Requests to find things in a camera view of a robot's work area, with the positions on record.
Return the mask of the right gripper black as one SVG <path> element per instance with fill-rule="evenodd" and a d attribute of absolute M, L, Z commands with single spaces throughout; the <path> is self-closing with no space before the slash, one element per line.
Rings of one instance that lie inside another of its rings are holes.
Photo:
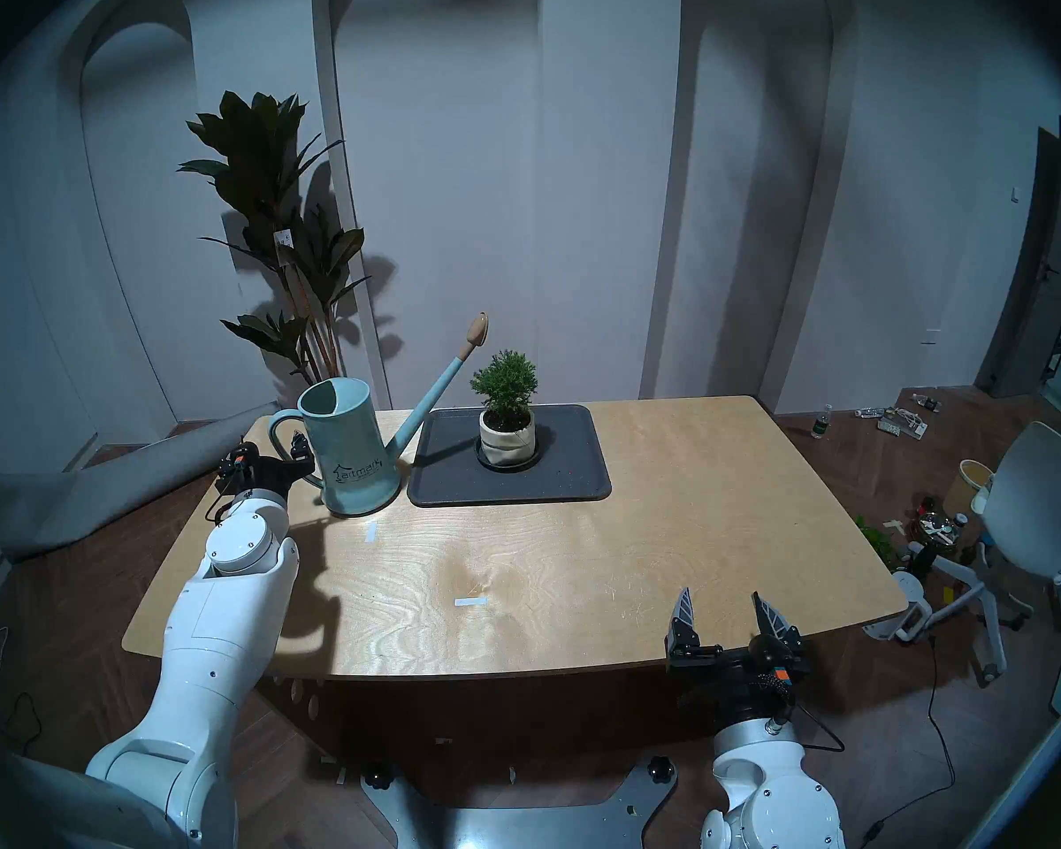
<path fill-rule="evenodd" d="M 683 588 L 668 623 L 666 668 L 686 689 L 676 706 L 705 710 L 716 723 L 768 720 L 787 723 L 797 707 L 797 685 L 811 675 L 801 634 L 759 593 L 751 594 L 759 636 L 742 649 L 699 645 L 690 589 Z"/>

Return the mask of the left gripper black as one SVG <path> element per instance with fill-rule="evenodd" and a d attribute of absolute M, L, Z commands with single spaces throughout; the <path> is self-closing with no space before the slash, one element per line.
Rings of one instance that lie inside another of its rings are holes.
<path fill-rule="evenodd" d="M 236 446 L 218 467 L 221 495 L 239 497 L 275 493 L 286 501 L 293 483 L 313 475 L 316 462 L 303 431 L 295 431 L 290 441 L 290 460 L 250 460 L 250 446 Z"/>

